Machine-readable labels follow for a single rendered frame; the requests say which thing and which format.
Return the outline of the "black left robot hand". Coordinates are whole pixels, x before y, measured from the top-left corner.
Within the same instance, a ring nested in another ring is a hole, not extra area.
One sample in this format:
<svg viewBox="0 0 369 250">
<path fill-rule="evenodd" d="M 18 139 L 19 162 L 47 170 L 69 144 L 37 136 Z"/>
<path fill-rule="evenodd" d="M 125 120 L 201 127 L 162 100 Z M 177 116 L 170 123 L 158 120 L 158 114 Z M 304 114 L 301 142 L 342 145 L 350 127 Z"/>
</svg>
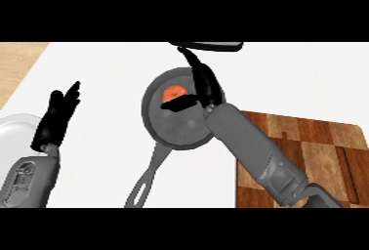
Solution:
<svg viewBox="0 0 369 250">
<path fill-rule="evenodd" d="M 62 145 L 68 123 L 81 102 L 80 86 L 81 82 L 77 81 L 66 93 L 59 90 L 50 93 L 47 111 L 40 119 L 31 141 L 31 149 L 38 152 L 44 152 L 49 144 Z"/>
</svg>

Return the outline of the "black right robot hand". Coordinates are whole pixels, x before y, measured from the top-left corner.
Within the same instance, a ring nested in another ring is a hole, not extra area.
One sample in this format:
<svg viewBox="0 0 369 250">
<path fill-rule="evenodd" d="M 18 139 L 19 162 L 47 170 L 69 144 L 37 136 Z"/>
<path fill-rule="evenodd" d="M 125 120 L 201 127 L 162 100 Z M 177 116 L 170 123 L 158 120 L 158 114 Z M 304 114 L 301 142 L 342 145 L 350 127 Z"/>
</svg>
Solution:
<svg viewBox="0 0 369 250">
<path fill-rule="evenodd" d="M 223 103 L 221 89 L 211 68 L 201 62 L 198 56 L 183 47 L 177 48 L 192 67 L 196 94 L 186 94 L 161 105 L 162 109 L 179 112 L 196 104 L 207 108 Z"/>
</svg>

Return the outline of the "orange squash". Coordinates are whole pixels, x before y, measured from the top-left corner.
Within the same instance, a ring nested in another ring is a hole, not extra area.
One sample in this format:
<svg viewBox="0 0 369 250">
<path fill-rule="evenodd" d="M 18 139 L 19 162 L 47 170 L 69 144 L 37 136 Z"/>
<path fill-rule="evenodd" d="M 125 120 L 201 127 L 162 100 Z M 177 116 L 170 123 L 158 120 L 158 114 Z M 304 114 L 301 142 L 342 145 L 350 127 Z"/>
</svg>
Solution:
<svg viewBox="0 0 369 250">
<path fill-rule="evenodd" d="M 174 84 L 164 89 L 161 93 L 161 102 L 167 103 L 180 96 L 187 94 L 189 94 L 187 89 L 180 84 Z"/>
</svg>

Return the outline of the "grey frying pan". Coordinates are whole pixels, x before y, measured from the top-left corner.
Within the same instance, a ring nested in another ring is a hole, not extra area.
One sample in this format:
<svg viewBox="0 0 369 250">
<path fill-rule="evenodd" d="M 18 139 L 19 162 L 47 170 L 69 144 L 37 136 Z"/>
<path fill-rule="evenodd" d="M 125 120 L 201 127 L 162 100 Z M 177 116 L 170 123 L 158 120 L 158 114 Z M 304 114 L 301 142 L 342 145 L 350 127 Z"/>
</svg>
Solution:
<svg viewBox="0 0 369 250">
<path fill-rule="evenodd" d="M 170 96 L 168 88 L 177 85 L 195 95 L 192 69 L 177 67 L 164 72 L 148 87 L 142 100 L 142 117 L 145 127 L 155 140 L 153 156 L 149 168 L 137 180 L 125 201 L 125 208 L 142 208 L 153 184 L 155 171 L 173 150 L 195 149 L 214 137 L 205 125 L 205 111 L 201 104 L 173 112 L 162 109 L 164 98 Z"/>
</svg>

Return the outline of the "brown wooden cutting board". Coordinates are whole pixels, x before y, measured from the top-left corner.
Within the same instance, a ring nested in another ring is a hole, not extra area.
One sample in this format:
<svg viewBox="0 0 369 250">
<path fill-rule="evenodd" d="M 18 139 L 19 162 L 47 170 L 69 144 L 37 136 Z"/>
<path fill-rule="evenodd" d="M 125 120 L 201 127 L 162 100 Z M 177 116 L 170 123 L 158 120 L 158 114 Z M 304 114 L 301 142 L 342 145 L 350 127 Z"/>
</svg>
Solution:
<svg viewBox="0 0 369 250">
<path fill-rule="evenodd" d="M 369 145 L 359 126 L 251 111 L 243 115 L 339 204 L 369 207 Z"/>
</svg>

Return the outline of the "white plate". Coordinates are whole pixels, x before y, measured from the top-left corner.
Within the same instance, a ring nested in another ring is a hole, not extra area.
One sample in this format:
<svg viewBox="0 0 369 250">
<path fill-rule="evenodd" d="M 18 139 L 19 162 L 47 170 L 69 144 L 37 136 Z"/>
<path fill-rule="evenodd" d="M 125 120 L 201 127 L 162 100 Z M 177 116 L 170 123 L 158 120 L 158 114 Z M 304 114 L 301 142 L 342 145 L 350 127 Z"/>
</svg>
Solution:
<svg viewBox="0 0 369 250">
<path fill-rule="evenodd" d="M 19 158 L 38 156 L 31 141 L 40 118 L 31 114 L 13 114 L 0 118 L 0 172 L 6 172 Z"/>
</svg>

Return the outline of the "black appliance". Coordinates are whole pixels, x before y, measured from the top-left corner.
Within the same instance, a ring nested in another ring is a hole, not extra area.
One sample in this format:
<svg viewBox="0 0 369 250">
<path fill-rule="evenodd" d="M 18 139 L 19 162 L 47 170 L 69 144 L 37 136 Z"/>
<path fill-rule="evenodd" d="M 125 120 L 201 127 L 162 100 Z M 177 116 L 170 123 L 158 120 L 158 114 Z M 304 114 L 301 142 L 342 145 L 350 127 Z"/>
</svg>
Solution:
<svg viewBox="0 0 369 250">
<path fill-rule="evenodd" d="M 171 45 L 214 52 L 238 52 L 242 49 L 242 42 L 171 42 Z"/>
</svg>

